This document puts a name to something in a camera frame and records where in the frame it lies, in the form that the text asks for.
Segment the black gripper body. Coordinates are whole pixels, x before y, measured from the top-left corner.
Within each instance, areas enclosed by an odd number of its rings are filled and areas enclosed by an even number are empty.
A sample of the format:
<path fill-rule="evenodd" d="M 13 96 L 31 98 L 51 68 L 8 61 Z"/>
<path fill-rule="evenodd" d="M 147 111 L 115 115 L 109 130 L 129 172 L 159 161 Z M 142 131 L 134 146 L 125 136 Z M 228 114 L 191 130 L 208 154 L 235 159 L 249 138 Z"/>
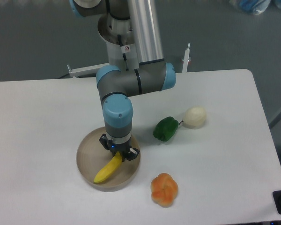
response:
<path fill-rule="evenodd" d="M 128 139 L 122 138 L 108 138 L 106 134 L 102 134 L 99 138 L 99 142 L 106 149 L 116 152 L 124 152 L 126 154 L 126 160 L 131 161 L 138 157 L 140 150 L 138 148 L 132 147 L 132 136 L 128 135 Z"/>

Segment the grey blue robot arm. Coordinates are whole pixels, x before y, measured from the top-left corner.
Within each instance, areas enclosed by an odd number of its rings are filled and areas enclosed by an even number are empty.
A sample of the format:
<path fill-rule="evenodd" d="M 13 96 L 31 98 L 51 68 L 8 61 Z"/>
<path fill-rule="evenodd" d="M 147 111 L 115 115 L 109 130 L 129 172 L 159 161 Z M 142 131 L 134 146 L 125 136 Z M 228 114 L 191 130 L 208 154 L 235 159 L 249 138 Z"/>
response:
<path fill-rule="evenodd" d="M 106 42 L 109 63 L 96 73 L 105 130 L 99 141 L 122 161 L 134 160 L 131 144 L 131 96 L 172 88 L 176 73 L 165 62 L 153 0 L 72 0 L 81 17 L 100 15 L 98 32 Z"/>

